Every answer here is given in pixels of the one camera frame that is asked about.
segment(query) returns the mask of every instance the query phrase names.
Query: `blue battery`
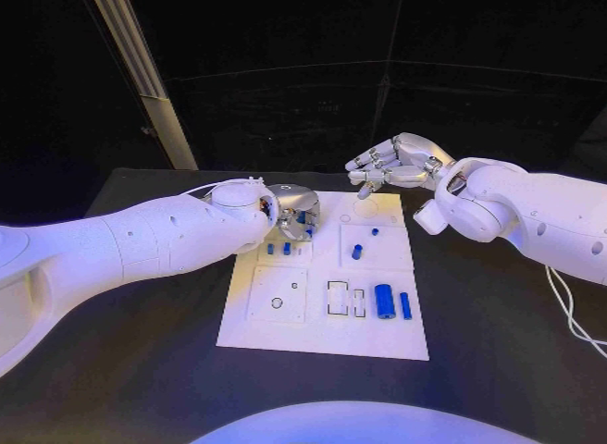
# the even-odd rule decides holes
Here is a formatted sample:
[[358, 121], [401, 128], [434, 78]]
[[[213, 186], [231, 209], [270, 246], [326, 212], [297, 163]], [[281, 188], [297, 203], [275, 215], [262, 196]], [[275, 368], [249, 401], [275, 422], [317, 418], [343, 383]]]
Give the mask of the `blue battery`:
[[363, 255], [363, 245], [356, 244], [352, 252], [352, 259], [359, 260]]
[[394, 308], [392, 287], [388, 284], [381, 284], [376, 286], [375, 292], [379, 319], [394, 319], [397, 317], [397, 310]]
[[412, 318], [412, 309], [410, 308], [410, 296], [407, 293], [401, 293], [401, 305], [402, 305], [402, 318]]

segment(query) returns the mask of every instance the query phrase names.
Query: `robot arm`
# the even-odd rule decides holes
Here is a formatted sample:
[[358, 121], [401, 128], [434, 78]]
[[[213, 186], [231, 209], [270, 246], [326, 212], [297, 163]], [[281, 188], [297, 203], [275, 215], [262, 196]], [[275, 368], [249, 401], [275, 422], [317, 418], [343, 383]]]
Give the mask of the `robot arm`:
[[299, 187], [307, 191], [306, 202], [290, 196], [281, 206], [271, 188], [261, 179], [235, 179], [203, 200], [183, 193], [107, 216], [43, 227], [0, 227], [0, 376], [94, 295], [249, 251], [274, 226], [287, 231], [281, 214], [296, 217], [309, 209], [296, 205], [313, 207], [317, 196]]
[[532, 174], [490, 159], [456, 162], [408, 133], [376, 145], [346, 168], [352, 183], [366, 182], [362, 199], [384, 183], [435, 192], [414, 215], [430, 234], [451, 226], [474, 241], [506, 238], [526, 257], [607, 285], [607, 185]]

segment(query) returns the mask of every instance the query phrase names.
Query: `black table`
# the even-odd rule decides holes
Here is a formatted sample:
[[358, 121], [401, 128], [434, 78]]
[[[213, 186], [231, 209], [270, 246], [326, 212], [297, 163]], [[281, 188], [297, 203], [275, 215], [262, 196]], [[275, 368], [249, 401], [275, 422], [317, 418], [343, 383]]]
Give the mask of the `black table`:
[[[118, 169], [88, 215], [248, 175]], [[262, 176], [356, 191], [345, 175]], [[607, 361], [568, 331], [544, 266], [503, 240], [430, 236], [411, 217], [428, 191], [384, 191], [402, 195], [430, 362], [216, 347], [229, 257], [72, 311], [0, 379], [0, 442], [183, 443], [252, 413], [333, 400], [428, 407], [544, 442], [607, 442]], [[568, 283], [578, 319], [607, 339], [607, 288]]]

